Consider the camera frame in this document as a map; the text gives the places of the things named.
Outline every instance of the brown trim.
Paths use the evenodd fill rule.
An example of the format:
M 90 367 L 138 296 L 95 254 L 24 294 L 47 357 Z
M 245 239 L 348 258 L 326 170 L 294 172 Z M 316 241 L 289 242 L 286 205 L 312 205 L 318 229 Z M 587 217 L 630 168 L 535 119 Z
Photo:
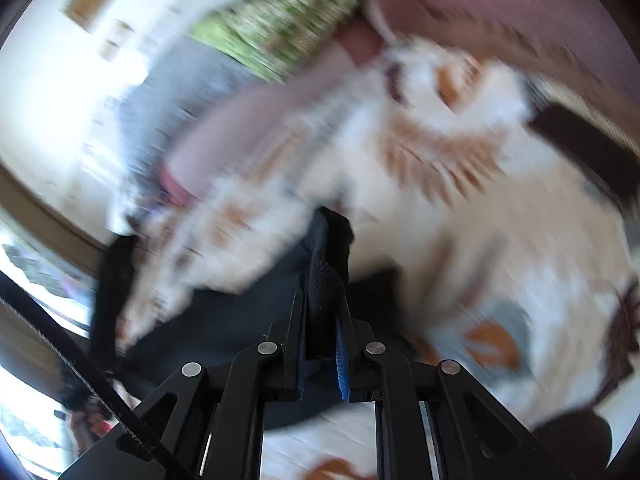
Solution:
M 29 237 L 75 269 L 97 275 L 104 244 L 37 198 L 1 163 L 0 190 L 0 206 Z

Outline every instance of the round metal screw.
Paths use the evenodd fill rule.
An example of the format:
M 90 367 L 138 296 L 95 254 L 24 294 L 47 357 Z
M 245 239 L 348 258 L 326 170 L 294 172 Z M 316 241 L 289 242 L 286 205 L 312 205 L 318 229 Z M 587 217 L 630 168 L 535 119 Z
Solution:
M 182 367 L 182 374 L 185 377 L 195 377 L 202 371 L 202 366 L 198 363 L 187 363 Z
M 263 355 L 273 354 L 278 349 L 278 345 L 272 341 L 265 341 L 258 345 L 258 352 Z
M 372 341 L 371 343 L 368 343 L 366 348 L 367 352 L 373 355 L 383 354 L 386 350 L 386 347 L 378 341 Z
M 456 375 L 460 371 L 460 365 L 457 361 L 444 361 L 442 363 L 442 371 L 449 375 Z

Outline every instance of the green patterned pillow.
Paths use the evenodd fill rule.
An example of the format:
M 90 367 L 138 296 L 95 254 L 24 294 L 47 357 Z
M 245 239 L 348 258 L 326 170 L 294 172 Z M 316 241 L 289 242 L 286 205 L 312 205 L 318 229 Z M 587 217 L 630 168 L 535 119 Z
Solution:
M 191 36 L 263 79 L 285 78 L 309 58 L 359 0 L 250 0 L 214 12 Z

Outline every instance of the floral blanket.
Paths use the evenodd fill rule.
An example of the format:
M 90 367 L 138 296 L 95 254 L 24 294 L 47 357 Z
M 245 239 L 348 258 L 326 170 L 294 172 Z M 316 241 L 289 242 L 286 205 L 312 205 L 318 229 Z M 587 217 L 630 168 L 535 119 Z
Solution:
M 402 268 L 406 334 L 454 358 L 526 426 L 594 399 L 636 277 L 620 212 L 527 126 L 526 78 L 414 40 L 284 117 L 208 198 L 143 227 L 125 350 L 189 304 L 240 292 L 325 204 L 351 221 L 350 276 Z

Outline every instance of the pillow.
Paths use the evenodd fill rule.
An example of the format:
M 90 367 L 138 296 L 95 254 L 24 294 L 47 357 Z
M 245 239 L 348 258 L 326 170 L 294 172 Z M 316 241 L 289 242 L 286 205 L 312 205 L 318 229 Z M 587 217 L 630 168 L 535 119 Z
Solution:
M 211 108 L 165 159 L 160 182 L 172 202 L 185 204 L 202 197 L 213 175 L 268 149 L 274 126 L 284 114 L 336 86 L 345 74 L 375 58 L 382 46 L 382 38 L 363 19 L 355 18 L 286 83 L 263 82 Z
M 565 46 L 597 78 L 640 102 L 640 63 L 599 0 L 367 0 L 367 17 L 387 38 L 401 32 L 439 43 L 475 21 L 487 29 L 465 35 L 475 46 L 500 29 L 542 56 L 577 63 Z M 474 50 L 473 44 L 456 46 Z
M 251 0 L 215 12 L 192 36 L 249 67 L 281 80 L 331 36 L 358 0 Z

